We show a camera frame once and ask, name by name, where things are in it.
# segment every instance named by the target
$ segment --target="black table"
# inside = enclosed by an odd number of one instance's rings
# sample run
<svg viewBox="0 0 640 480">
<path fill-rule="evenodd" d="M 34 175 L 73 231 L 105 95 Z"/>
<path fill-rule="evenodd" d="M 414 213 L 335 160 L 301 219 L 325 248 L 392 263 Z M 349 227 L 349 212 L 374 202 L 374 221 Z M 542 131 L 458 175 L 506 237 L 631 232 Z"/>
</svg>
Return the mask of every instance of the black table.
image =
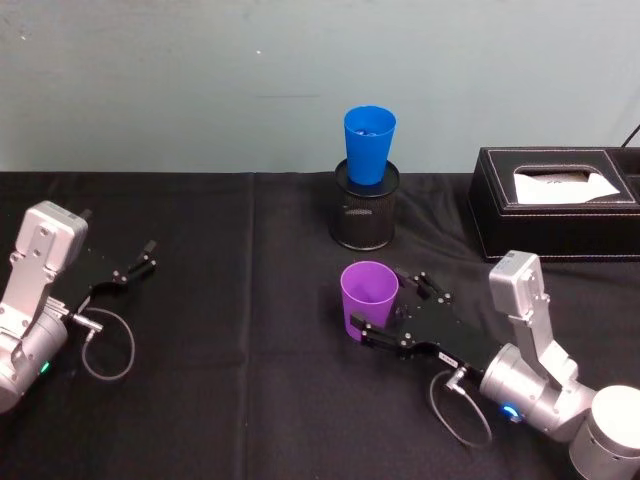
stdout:
<svg viewBox="0 0 640 480">
<path fill-rule="evenodd" d="M 131 375 L 95 381 L 72 338 L 0 418 L 0 478 L 574 478 L 566 446 L 509 424 L 490 402 L 481 406 L 493 446 L 465 449 L 426 406 L 439 363 L 402 362 L 344 332 L 339 274 L 374 258 L 428 270 L 455 293 L 464 321 L 510 340 L 492 309 L 469 181 L 403 175 L 396 238 L 361 254 L 327 232 L 328 173 L 1 174 L 0 259 L 24 210 L 50 199 L 93 210 L 87 245 L 112 257 L 157 240 L 159 268 L 118 306 L 138 343 Z M 640 265 L 544 272 L 556 338 L 582 381 L 640 385 Z M 4 261 L 2 285 L 8 274 Z"/>
</svg>

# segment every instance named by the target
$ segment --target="wall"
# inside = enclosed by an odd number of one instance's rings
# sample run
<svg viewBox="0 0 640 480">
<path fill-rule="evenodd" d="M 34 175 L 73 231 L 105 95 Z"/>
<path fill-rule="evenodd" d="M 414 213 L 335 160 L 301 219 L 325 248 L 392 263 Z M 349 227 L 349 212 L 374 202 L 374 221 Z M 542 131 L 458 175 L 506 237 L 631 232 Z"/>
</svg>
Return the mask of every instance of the wall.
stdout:
<svg viewBox="0 0 640 480">
<path fill-rule="evenodd" d="M 0 168 L 329 170 L 361 103 L 403 171 L 619 144 L 639 25 L 634 0 L 0 0 Z"/>
</svg>

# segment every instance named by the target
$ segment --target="gray cable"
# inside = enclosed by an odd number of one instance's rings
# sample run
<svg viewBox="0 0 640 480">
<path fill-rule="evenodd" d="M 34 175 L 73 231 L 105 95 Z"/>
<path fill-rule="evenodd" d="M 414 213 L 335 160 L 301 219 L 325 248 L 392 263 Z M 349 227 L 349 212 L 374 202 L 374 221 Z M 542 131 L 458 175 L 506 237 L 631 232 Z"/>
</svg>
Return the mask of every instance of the gray cable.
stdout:
<svg viewBox="0 0 640 480">
<path fill-rule="evenodd" d="M 136 358 L 136 341 L 133 338 L 133 332 L 131 331 L 131 328 L 129 328 L 129 325 L 127 325 L 127 322 L 124 321 L 124 318 L 122 318 L 120 315 L 113 313 L 110 310 L 105 310 L 103 308 L 97 308 L 97 307 L 89 307 L 89 308 L 85 308 L 83 310 L 83 313 L 84 312 L 97 312 L 97 313 L 102 313 L 104 315 L 110 315 L 111 317 L 118 320 L 122 324 L 124 329 L 127 331 L 127 334 L 129 335 L 129 340 L 131 341 L 131 356 L 129 357 L 129 363 L 127 364 L 125 369 L 117 375 L 112 375 L 112 376 L 100 375 L 98 372 L 96 372 L 93 368 L 89 366 L 89 362 L 87 362 L 87 349 L 93 339 L 93 335 L 88 336 L 87 340 L 84 342 L 84 345 L 82 346 L 82 364 L 84 365 L 84 368 L 87 369 L 87 372 L 89 372 L 91 376 L 97 378 L 98 380 L 102 380 L 104 382 L 115 382 L 116 380 L 120 380 L 127 373 L 129 373 L 129 371 L 131 370 L 131 367 L 133 367 L 133 362 Z"/>
<path fill-rule="evenodd" d="M 453 435 L 456 438 L 456 440 L 458 440 L 463 445 L 466 445 L 467 447 L 471 447 L 471 448 L 484 448 L 484 447 L 489 446 L 491 444 L 491 442 L 493 441 L 493 434 L 491 433 L 491 427 L 489 426 L 489 422 L 487 422 L 487 418 L 482 413 L 482 410 L 480 410 L 480 407 L 478 407 L 476 402 L 474 402 L 473 399 L 469 396 L 469 394 L 464 392 L 464 390 L 462 390 L 462 393 L 457 392 L 456 390 L 453 390 L 453 391 L 458 393 L 462 397 L 466 398 L 467 401 L 469 402 L 469 404 L 471 404 L 473 409 L 476 411 L 476 413 L 480 417 L 480 420 L 482 421 L 482 424 L 484 425 L 485 431 L 487 432 L 487 441 L 485 443 L 474 443 L 474 442 L 470 442 L 469 440 L 465 440 L 464 438 L 462 438 L 453 429 L 453 427 L 451 427 L 451 425 L 449 425 L 449 423 L 444 419 L 444 417 L 440 413 L 440 410 L 436 406 L 436 402 L 435 402 L 434 395 L 433 395 L 433 391 L 435 389 L 435 385 L 436 385 L 436 383 L 438 382 L 438 380 L 440 378 L 444 377 L 445 375 L 449 375 L 449 374 L 450 374 L 450 372 L 448 370 L 444 370 L 444 371 L 440 372 L 439 374 L 437 374 L 435 377 L 433 377 L 433 380 L 431 380 L 431 384 L 429 385 L 428 400 L 429 400 L 429 404 L 431 405 L 431 408 L 433 409 L 433 413 L 436 414 L 436 417 L 438 417 L 438 420 L 440 420 L 440 423 L 442 423 L 444 425 L 444 427 L 449 431 L 449 433 L 451 433 L 451 435 Z"/>
</svg>

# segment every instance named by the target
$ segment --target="blue plastic cup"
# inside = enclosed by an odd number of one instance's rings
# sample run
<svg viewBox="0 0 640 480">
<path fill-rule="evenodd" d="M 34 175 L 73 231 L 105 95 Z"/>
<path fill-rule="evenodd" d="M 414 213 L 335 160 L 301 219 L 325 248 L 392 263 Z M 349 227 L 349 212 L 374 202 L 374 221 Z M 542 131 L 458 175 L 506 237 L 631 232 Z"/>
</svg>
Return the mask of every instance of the blue plastic cup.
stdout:
<svg viewBox="0 0 640 480">
<path fill-rule="evenodd" d="M 359 185 L 382 181 L 395 128 L 396 117 L 386 108 L 364 105 L 347 112 L 344 139 L 349 180 Z"/>
</svg>

